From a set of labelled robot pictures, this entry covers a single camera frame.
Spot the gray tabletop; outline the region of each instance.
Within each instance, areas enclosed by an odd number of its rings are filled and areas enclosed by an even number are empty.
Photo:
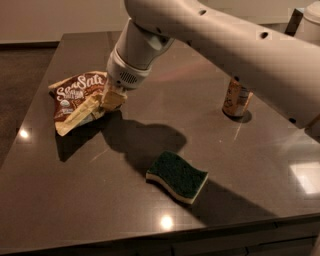
[[[118,36],[63,37],[0,171],[0,253],[320,212],[319,143],[255,96],[227,118],[228,76],[181,42],[121,111],[56,136],[48,85],[104,71]],[[146,183],[164,150],[209,172],[192,206]]]

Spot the robotic arm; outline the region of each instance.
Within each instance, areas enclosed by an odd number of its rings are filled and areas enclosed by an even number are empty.
[[[125,5],[131,18],[110,55],[109,83],[136,89],[175,38],[298,128],[320,119],[320,48],[198,0],[125,0]]]

